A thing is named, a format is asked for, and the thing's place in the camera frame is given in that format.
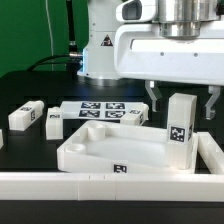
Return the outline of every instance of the white block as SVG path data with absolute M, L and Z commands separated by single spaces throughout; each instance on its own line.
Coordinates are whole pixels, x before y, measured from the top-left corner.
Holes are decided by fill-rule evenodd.
M 169 100 L 166 162 L 178 169 L 188 169 L 192 158 L 193 130 L 197 97 L 174 94 Z
M 120 123 L 127 125 L 142 125 L 148 120 L 148 111 L 148 105 L 136 105 L 128 113 L 122 116 Z
M 9 129 L 25 131 L 42 114 L 44 103 L 42 101 L 29 101 L 8 116 Z
M 0 149 L 3 146 L 3 137 L 2 137 L 2 130 L 0 129 Z
M 49 108 L 46 121 L 47 140 L 63 139 L 62 109 L 58 107 Z

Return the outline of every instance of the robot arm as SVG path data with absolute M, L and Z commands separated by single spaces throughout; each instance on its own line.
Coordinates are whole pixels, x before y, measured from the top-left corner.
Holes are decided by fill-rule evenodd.
M 209 90 L 219 90 L 209 91 L 213 96 L 206 104 L 206 118 L 212 119 L 212 106 L 224 86 L 224 21 L 217 15 L 218 2 L 132 0 L 118 6 L 117 19 L 129 23 L 115 36 L 118 75 L 209 85 Z

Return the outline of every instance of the white box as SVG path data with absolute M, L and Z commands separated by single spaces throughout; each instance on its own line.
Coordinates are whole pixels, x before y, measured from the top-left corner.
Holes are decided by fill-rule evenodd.
M 46 138 L 47 140 L 63 139 L 62 109 L 58 107 L 48 109 Z
M 191 164 L 197 97 L 174 94 L 169 100 L 166 161 L 169 166 L 188 169 Z

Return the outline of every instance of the white plastic part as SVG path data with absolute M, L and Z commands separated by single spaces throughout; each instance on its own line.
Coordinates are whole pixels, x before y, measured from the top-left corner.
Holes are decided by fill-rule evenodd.
M 142 14 L 139 20 L 125 20 L 122 15 L 123 7 L 126 4 L 133 2 L 133 0 L 127 1 L 119 5 L 116 9 L 116 17 L 120 22 L 133 23 L 133 22 L 147 22 L 155 19 L 158 13 L 158 1 L 157 0 L 140 0 L 142 5 Z
M 2 130 L 0 129 L 0 149 L 3 146 L 3 136 L 2 136 Z
M 223 25 L 204 22 L 194 40 L 162 38 L 159 24 L 123 25 L 115 36 L 115 69 L 123 78 L 223 86 Z
M 199 132 L 198 151 L 212 174 L 224 174 L 224 153 L 212 136 Z
M 148 120 L 148 111 L 148 105 L 137 105 L 121 118 L 120 123 L 127 125 L 142 125 Z
M 88 126 L 88 138 L 92 141 L 100 141 L 105 138 L 105 126 L 100 123 L 91 123 Z
M 58 169 L 76 173 L 194 173 L 196 134 L 193 139 L 191 165 L 180 170 L 166 165 L 166 129 L 87 121 L 57 149 Z M 73 144 L 84 145 L 86 154 L 68 152 L 67 146 Z
M 8 116 L 9 129 L 25 131 L 43 114 L 44 103 L 42 101 L 29 101 Z
M 86 146 L 83 144 L 69 144 L 65 146 L 65 151 L 68 153 L 86 154 Z
M 169 166 L 188 169 L 192 159 L 197 97 L 175 93 L 169 99 L 166 161 Z
M 62 109 L 58 107 L 49 108 L 46 121 L 47 140 L 63 139 Z
M 143 103 L 63 101 L 60 108 L 63 119 L 120 120 L 136 106 L 143 106 Z

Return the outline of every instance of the black table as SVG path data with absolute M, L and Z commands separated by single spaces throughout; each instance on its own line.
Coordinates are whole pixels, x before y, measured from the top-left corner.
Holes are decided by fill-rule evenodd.
M 66 72 L 11 72 L 0 79 L 0 172 L 60 172 L 56 150 L 63 141 L 47 141 L 47 109 L 62 101 L 144 102 L 151 106 L 143 81 L 117 87 L 80 83 Z M 168 98 L 175 92 L 198 96 L 195 131 L 208 131 L 223 148 L 224 102 L 216 106 L 213 121 L 200 117 L 209 98 L 206 86 L 161 83 L 162 112 L 149 114 L 144 125 L 166 128 Z M 44 114 L 25 132 L 10 131 L 8 115 L 30 100 L 45 103 Z M 85 121 L 64 120 L 64 140 Z M 197 173 L 208 172 L 198 157 Z M 0 223 L 222 223 L 224 203 L 198 202 L 111 202 L 111 201 L 0 201 Z

